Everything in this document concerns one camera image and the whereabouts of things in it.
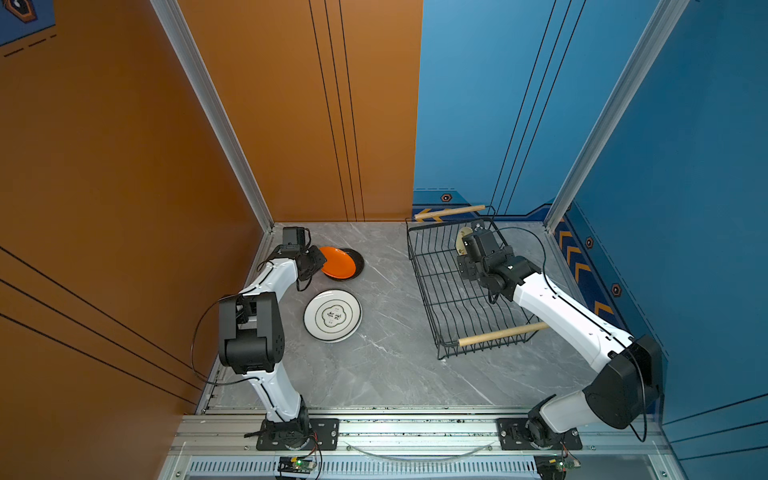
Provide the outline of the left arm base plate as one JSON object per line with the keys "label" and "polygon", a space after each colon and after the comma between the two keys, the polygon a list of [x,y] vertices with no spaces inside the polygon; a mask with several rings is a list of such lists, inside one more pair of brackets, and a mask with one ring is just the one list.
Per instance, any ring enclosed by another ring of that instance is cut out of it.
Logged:
{"label": "left arm base plate", "polygon": [[259,430],[258,451],[334,451],[339,438],[338,418],[298,418],[289,422],[264,420]]}

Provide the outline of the black wire dish rack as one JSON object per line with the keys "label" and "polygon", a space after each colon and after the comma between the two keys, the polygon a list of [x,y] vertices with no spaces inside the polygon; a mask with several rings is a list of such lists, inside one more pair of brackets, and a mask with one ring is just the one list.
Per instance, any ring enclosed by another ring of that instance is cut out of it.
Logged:
{"label": "black wire dish rack", "polygon": [[504,329],[537,323],[539,318],[500,296],[489,302],[477,282],[460,278],[455,246],[457,232],[482,221],[504,239],[499,227],[488,217],[468,217],[445,222],[408,222],[405,227],[408,258],[413,267],[429,328],[437,349],[437,358],[466,355],[471,352],[524,344],[537,333],[459,347],[458,340]]}

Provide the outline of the green circuit board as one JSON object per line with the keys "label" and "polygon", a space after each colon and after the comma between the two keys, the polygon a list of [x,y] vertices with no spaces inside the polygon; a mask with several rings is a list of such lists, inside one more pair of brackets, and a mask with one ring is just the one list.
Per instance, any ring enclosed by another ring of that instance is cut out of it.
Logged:
{"label": "green circuit board", "polygon": [[570,471],[581,468],[581,462],[571,457],[535,457],[534,460],[542,480],[565,480]]}
{"label": "green circuit board", "polygon": [[307,457],[280,457],[277,475],[287,478],[309,478],[318,473],[318,462]]}

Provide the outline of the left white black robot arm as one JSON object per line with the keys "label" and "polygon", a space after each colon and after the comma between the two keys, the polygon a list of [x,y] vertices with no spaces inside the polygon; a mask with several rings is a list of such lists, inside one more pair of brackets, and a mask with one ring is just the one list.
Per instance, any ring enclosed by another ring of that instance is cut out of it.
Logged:
{"label": "left white black robot arm", "polygon": [[219,361],[257,393],[266,409],[261,433],[273,441],[310,436],[304,400],[282,364],[286,339],[279,302],[289,288],[309,284],[325,262],[308,229],[285,227],[255,280],[218,302]]}

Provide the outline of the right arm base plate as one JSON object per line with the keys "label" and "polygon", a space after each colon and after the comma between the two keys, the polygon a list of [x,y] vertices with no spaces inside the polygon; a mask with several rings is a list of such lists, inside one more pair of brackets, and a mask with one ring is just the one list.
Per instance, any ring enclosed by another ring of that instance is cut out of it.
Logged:
{"label": "right arm base plate", "polygon": [[500,446],[505,451],[583,449],[577,429],[555,433],[538,420],[524,417],[499,418],[496,427]]}

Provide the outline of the black small plate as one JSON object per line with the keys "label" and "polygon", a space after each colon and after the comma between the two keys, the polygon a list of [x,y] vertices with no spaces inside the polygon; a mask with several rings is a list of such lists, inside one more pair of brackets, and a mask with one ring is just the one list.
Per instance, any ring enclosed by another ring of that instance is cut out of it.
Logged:
{"label": "black small plate", "polygon": [[347,280],[351,280],[358,277],[362,273],[365,267],[365,260],[363,256],[358,251],[352,248],[342,248],[342,251],[345,252],[352,259],[355,265],[354,273],[348,276]]}

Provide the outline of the right green circuit board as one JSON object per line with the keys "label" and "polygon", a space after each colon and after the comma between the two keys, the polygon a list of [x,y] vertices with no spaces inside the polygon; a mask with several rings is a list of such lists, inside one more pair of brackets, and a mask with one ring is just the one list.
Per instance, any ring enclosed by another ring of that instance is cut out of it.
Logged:
{"label": "right green circuit board", "polygon": [[581,462],[571,457],[535,457],[534,460],[542,480],[565,480],[570,471],[581,468]]}

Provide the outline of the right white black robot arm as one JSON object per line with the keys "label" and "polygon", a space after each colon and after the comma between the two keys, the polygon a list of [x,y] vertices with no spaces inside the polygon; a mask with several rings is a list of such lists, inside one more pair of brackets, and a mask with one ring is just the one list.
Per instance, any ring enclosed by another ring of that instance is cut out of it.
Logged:
{"label": "right white black robot arm", "polygon": [[489,302],[505,298],[539,319],[525,327],[462,338],[459,346],[549,328],[596,374],[586,387],[565,396],[552,395],[529,411],[525,431],[532,445],[549,449],[581,426],[603,423],[625,429],[636,418],[646,418],[663,394],[663,355],[654,338],[635,337],[581,305],[555,285],[544,265],[516,254],[482,221],[462,228],[456,245],[463,279],[484,288]]}

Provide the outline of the orange small plate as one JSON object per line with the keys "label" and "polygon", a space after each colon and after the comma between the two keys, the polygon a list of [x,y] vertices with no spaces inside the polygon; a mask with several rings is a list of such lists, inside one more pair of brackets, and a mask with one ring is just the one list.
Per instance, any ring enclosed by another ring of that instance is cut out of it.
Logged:
{"label": "orange small plate", "polygon": [[321,272],[327,277],[335,280],[347,280],[356,275],[357,264],[348,253],[330,246],[320,247],[319,250],[325,257]]}

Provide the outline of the aluminium front rail frame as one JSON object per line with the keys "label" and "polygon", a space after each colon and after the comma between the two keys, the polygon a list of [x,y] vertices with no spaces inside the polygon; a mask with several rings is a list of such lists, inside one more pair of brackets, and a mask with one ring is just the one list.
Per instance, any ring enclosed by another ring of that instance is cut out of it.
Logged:
{"label": "aluminium front rail frame", "polygon": [[[496,420],[521,409],[320,409],[311,418],[338,418],[337,448],[322,452],[258,451],[263,417],[222,410],[183,418],[160,470],[161,479],[541,479],[535,457],[574,458],[566,479],[683,479],[685,473],[660,428],[630,430],[598,424],[578,428],[582,450],[501,448]],[[309,478],[277,475],[280,457],[315,459]]]}

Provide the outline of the left green circuit board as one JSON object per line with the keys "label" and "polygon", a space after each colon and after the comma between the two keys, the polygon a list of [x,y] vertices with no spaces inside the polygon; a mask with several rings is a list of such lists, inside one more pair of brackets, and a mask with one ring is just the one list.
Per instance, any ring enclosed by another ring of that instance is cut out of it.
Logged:
{"label": "left green circuit board", "polygon": [[318,473],[318,462],[307,457],[280,457],[277,475],[287,478],[309,478]]}

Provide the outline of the beige small plate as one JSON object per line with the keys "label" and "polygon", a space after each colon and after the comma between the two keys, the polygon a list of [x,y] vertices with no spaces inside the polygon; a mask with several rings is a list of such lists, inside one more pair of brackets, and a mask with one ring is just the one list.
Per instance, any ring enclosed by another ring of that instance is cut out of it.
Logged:
{"label": "beige small plate", "polygon": [[462,227],[458,232],[456,236],[455,246],[456,251],[459,255],[466,255],[467,254],[467,248],[466,244],[464,242],[464,238],[467,235],[470,235],[473,232],[471,227]]}

